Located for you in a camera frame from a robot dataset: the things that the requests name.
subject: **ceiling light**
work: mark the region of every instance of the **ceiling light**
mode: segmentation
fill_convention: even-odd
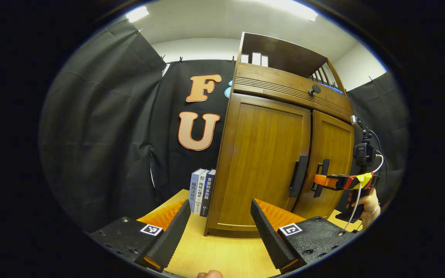
[[[129,19],[130,22],[137,21],[138,19],[143,18],[144,16],[147,16],[149,12],[147,11],[147,7],[139,7],[127,14],[127,19]]]
[[[273,7],[289,11],[297,16],[315,21],[317,13],[309,7],[306,7],[293,0],[250,0],[254,2],[264,3]]]

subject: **white book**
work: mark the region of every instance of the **white book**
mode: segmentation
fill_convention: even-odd
[[[205,170],[202,168],[199,168],[197,171],[192,173],[192,177],[190,180],[190,195],[189,195],[189,203],[190,203],[190,211],[191,212],[193,212],[195,209],[195,199],[197,196],[198,177],[203,171],[205,171]]]
[[[268,67],[269,66],[269,56],[262,55],[262,66]]]
[[[197,184],[197,194],[195,196],[195,209],[193,213],[200,215],[200,208],[202,207],[202,199],[204,197],[204,185],[205,185],[205,177],[207,176],[208,170],[204,170],[198,176],[198,184]]]
[[[242,63],[248,63],[248,54],[242,54],[240,62]]]
[[[252,64],[253,65],[260,65],[260,56],[261,56],[261,54],[259,52],[252,53]]]

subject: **cabinet door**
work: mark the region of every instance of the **cabinet door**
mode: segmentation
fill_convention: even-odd
[[[317,166],[324,159],[330,160],[327,174],[349,175],[353,159],[355,134],[353,126],[337,118],[314,110],[312,148],[307,177],[293,213],[303,218],[322,216],[328,218],[336,208],[343,191],[324,188],[320,197],[314,198],[311,186]]]
[[[253,198],[290,211],[296,200],[289,197],[295,162],[309,155],[310,132],[310,110],[233,93],[207,228],[256,231]]]

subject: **book spine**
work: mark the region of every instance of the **book spine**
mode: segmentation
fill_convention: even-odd
[[[212,184],[214,183],[214,174],[207,174],[207,182],[205,183],[204,198],[202,200],[202,210],[200,216],[207,217],[209,212],[209,204],[211,202]]]
[[[197,185],[197,196],[195,198],[195,210],[193,213],[200,215],[200,205],[202,204],[202,195],[204,191],[204,184],[205,184],[205,176],[207,175],[208,171],[205,171],[200,174],[198,177],[198,185]]]
[[[190,211],[194,212],[195,210],[195,196],[197,194],[197,183],[198,183],[198,174],[192,174],[192,178],[190,180]]]

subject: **wooden cabinet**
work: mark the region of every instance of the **wooden cabinet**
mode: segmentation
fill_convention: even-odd
[[[251,56],[252,51],[268,55],[268,67],[240,62],[242,53]],[[325,75],[325,65],[337,86]],[[313,85],[321,93],[310,93]],[[256,232],[250,215],[253,198],[304,218],[328,218],[342,192],[323,190],[314,198],[311,185],[323,159],[330,160],[329,174],[349,174],[352,115],[351,102],[328,58],[280,39],[243,33],[205,235]],[[299,177],[298,198],[290,197],[300,156],[308,157],[308,168]]]
[[[250,215],[253,198],[287,210],[295,204],[289,187],[295,161],[309,156],[311,112],[234,93],[226,122],[231,124],[224,127],[209,227],[256,231]]]

